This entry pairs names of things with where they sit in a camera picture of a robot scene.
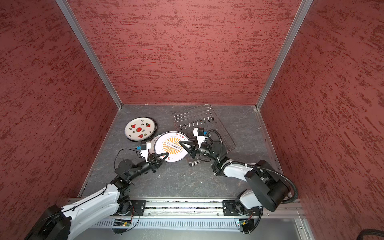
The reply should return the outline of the orange sunburst plate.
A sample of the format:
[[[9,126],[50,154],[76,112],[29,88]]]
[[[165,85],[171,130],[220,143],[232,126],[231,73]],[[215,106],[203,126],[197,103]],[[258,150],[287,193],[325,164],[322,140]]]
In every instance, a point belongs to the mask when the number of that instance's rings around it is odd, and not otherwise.
[[[155,136],[155,137],[153,137],[152,139],[151,139],[151,141],[150,141],[150,143],[151,143],[151,148],[149,149],[149,154],[153,154],[153,153],[155,153],[155,150],[154,150],[154,147],[155,147],[155,143],[156,143],[156,141],[157,141],[157,139],[160,137],[160,135],[157,135],[157,136]]]
[[[156,137],[153,142],[153,151],[155,154],[168,153],[165,158],[168,163],[174,163],[183,160],[188,152],[179,144],[180,141],[188,142],[190,139],[183,133],[177,131],[166,132]]]

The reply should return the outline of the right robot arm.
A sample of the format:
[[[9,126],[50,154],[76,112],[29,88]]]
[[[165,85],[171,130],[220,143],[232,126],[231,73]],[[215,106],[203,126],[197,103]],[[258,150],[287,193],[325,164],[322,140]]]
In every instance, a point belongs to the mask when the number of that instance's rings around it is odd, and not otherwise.
[[[249,215],[253,208],[274,212],[279,205],[291,203],[297,198],[293,183],[266,161],[261,160],[256,164],[234,161],[226,156],[224,145],[219,141],[209,145],[180,141],[179,145],[192,158],[203,156],[213,160],[212,170],[215,176],[236,178],[248,183],[250,189],[241,192],[231,207],[240,215]]]

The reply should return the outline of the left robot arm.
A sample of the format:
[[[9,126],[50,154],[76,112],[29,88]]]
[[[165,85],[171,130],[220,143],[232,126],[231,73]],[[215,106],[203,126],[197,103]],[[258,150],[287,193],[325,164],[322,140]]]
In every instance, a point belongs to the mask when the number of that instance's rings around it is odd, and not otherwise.
[[[132,180],[149,171],[155,173],[168,157],[169,153],[151,154],[138,164],[122,160],[115,169],[116,178],[104,188],[75,203],[47,208],[25,239],[73,240],[97,222],[117,213],[120,205],[130,200],[125,192],[133,184]]]

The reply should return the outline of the left corner aluminium profile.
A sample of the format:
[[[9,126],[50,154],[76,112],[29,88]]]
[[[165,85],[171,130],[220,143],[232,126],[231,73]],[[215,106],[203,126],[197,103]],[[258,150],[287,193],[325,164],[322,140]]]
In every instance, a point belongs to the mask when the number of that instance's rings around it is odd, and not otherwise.
[[[104,83],[107,91],[114,100],[118,110],[120,111],[123,107],[123,102],[121,101],[117,91],[115,90],[110,78],[108,77],[106,71],[104,70],[100,60],[98,59],[95,51],[93,50],[89,40],[87,39],[84,31],[82,30],[78,20],[75,17],[73,10],[71,9],[68,1],[65,0],[56,0],[61,12],[63,13],[65,19],[69,23],[71,29],[73,30],[75,36],[83,47],[85,53],[87,54],[89,60],[91,61],[93,67],[97,71],[99,77]]]

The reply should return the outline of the corner aluminium profile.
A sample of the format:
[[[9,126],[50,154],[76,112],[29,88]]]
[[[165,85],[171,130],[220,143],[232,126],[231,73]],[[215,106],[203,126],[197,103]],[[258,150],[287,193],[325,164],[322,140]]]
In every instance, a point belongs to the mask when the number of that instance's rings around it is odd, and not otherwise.
[[[294,17],[294,20],[290,26],[290,29],[286,35],[286,38],[283,42],[283,45],[279,51],[279,54],[277,56],[277,59],[273,65],[273,68],[270,72],[270,75],[266,81],[266,84],[261,92],[261,95],[257,101],[257,104],[256,104],[256,110],[257,111],[260,111],[261,108],[262,108],[262,105],[275,81],[275,78],[277,77],[278,73],[279,73],[279,70],[281,68],[281,66],[283,65],[284,63],[284,60],[297,36],[297,33],[299,32],[299,29],[311,7],[313,3],[313,0],[302,0],[301,1],[301,4],[298,8],[298,11]]]
[[[75,17],[73,10],[71,9],[68,1],[65,0],[56,0],[61,12],[63,13],[65,19],[69,23],[71,29],[73,30],[75,36],[83,47],[85,53],[87,54],[89,60],[91,61],[93,67],[97,71],[99,77],[104,83],[107,91],[114,100],[118,110],[120,111],[123,107],[123,102],[121,101],[117,91],[115,90],[110,78],[108,77],[106,71],[104,70],[100,60],[98,59],[95,51],[93,50],[89,40],[87,39],[84,31],[82,30],[78,20]]]

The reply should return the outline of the right corner aluminium profile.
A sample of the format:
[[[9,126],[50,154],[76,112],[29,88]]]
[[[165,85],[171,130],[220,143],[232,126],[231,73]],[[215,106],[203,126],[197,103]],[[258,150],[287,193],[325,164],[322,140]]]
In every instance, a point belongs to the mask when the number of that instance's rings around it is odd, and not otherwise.
[[[311,7],[313,3],[313,0],[302,0],[301,1],[301,4],[298,8],[298,11],[294,17],[294,20],[290,26],[290,29],[286,35],[286,38],[283,42],[283,45],[279,51],[279,54],[277,56],[277,59],[273,65],[273,68],[270,72],[270,75],[266,81],[266,84],[261,92],[261,95],[257,101],[257,104],[256,104],[256,110],[257,111],[260,111],[261,108],[262,108],[262,105],[275,81],[275,78],[277,77],[278,73],[279,73],[279,70],[281,68],[281,66],[283,65],[284,63],[284,60],[297,36],[297,33],[299,32],[299,29]]]

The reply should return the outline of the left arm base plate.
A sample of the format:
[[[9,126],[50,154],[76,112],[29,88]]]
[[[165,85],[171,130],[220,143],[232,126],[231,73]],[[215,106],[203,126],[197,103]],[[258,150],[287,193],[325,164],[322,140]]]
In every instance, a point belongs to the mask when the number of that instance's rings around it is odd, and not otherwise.
[[[131,216],[144,214],[146,208],[146,200],[126,200],[120,203],[117,214],[120,216]]]

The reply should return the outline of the aluminium front rail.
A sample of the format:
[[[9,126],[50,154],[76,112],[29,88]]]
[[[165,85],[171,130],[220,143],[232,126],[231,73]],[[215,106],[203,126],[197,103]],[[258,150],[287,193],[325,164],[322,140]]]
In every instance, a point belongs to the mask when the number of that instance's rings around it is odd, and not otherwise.
[[[223,199],[213,198],[137,198],[146,200],[144,218],[236,218],[224,216]],[[263,210],[262,216],[271,219],[305,219],[306,214],[299,201],[280,205],[274,212]]]

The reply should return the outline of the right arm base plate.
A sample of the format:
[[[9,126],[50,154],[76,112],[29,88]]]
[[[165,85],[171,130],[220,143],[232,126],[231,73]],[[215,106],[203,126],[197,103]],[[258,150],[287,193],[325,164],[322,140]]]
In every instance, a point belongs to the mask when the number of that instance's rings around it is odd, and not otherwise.
[[[258,216],[262,207],[253,207],[252,209],[246,209],[239,201],[235,200],[223,200],[223,213],[224,216],[242,216],[242,217],[250,217],[250,216]]]

